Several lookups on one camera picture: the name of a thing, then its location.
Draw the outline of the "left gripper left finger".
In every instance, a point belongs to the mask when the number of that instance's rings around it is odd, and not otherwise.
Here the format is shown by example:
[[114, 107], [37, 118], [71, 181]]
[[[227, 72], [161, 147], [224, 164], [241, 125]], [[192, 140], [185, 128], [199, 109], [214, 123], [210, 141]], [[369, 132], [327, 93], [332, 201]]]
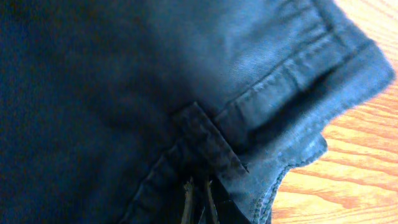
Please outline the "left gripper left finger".
[[184, 209], [181, 224], [191, 224], [192, 223], [192, 213], [194, 210], [194, 190], [195, 186], [193, 183], [193, 178], [191, 177], [190, 180], [184, 185], [185, 190], [185, 202], [184, 202]]

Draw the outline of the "blue denim shorts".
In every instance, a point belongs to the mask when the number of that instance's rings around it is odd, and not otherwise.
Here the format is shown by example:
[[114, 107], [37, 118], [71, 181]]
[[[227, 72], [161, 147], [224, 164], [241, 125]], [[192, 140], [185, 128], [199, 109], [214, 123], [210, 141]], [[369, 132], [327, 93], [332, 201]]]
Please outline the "blue denim shorts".
[[270, 223], [395, 73], [333, 1], [1, 2], [1, 222]]

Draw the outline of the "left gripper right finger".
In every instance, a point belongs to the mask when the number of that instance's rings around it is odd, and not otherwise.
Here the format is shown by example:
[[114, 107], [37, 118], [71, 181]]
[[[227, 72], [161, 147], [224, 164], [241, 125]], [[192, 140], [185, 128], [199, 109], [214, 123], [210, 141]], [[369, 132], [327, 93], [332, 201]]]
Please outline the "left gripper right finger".
[[211, 183], [209, 179], [205, 179], [204, 181], [203, 193], [204, 193], [206, 224], [220, 224], [211, 193]]

